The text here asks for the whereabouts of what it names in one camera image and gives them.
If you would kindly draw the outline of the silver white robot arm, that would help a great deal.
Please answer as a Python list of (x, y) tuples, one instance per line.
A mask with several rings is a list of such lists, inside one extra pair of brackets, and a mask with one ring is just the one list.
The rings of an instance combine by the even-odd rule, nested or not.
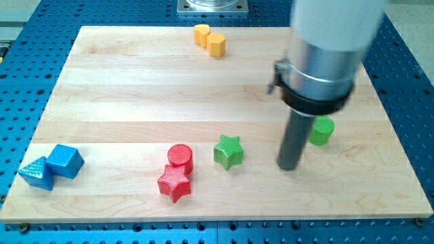
[(386, 3), (382, 0), (296, 0), (285, 56), (275, 62), (270, 89), (306, 117), (340, 110), (375, 37)]

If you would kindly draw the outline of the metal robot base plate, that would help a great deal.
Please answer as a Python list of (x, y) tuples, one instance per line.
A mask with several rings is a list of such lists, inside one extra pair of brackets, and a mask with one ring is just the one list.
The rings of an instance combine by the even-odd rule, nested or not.
[(248, 0), (177, 0), (179, 14), (245, 14)]

